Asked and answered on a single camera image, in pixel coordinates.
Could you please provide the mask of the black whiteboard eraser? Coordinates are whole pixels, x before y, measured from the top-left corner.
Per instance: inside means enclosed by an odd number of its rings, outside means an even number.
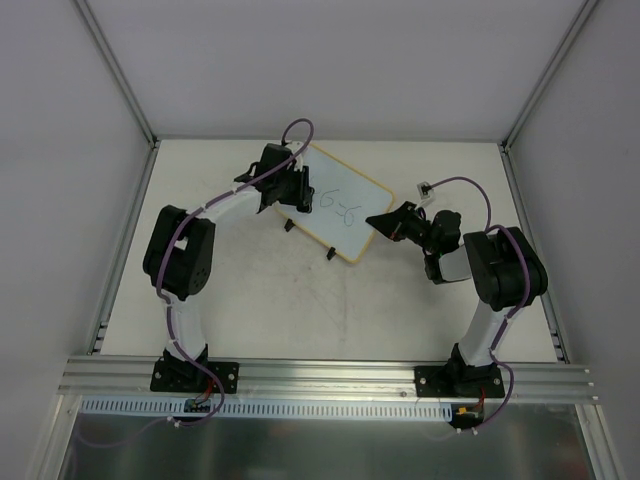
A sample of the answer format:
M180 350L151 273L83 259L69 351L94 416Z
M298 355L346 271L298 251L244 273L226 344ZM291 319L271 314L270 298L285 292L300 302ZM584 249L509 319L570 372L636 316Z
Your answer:
M296 203L296 211L304 214L310 214L313 208L313 196L315 189L311 186L303 186L299 192Z

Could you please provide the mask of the yellow framed small whiteboard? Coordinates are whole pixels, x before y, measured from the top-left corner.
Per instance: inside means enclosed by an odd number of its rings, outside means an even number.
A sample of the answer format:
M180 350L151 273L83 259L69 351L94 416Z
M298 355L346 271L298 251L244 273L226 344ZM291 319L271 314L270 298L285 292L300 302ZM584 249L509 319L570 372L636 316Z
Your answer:
M316 145L302 159L314 188L312 211L280 204L275 210L337 256L359 262L374 235L366 219L391 210L393 191Z

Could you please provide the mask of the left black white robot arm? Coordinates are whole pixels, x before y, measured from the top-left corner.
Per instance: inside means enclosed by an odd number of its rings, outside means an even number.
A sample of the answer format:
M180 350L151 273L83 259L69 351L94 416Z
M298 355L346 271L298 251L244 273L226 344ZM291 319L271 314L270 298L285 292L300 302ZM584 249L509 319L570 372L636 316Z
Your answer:
M313 195L309 168L296 166L296 153L286 143L269 143L230 191L191 213L173 205L161 209L143 259L143 271L164 303L168 333L154 365L153 391L235 391L234 364L209 361L196 299L212 273L216 233L276 203L309 214Z

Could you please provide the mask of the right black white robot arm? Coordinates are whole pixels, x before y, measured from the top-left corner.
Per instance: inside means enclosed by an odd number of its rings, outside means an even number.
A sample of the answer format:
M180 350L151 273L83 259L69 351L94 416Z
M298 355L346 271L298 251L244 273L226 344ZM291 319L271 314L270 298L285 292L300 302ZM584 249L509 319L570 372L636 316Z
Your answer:
M426 276L434 284L470 279L478 296L471 323L446 363L414 368L416 395L503 398L503 368L496 351L511 320L548 288L545 267L523 232L494 226L463 235L459 213L442 210L429 220L410 202L370 216L366 223L391 241L409 240L419 246Z

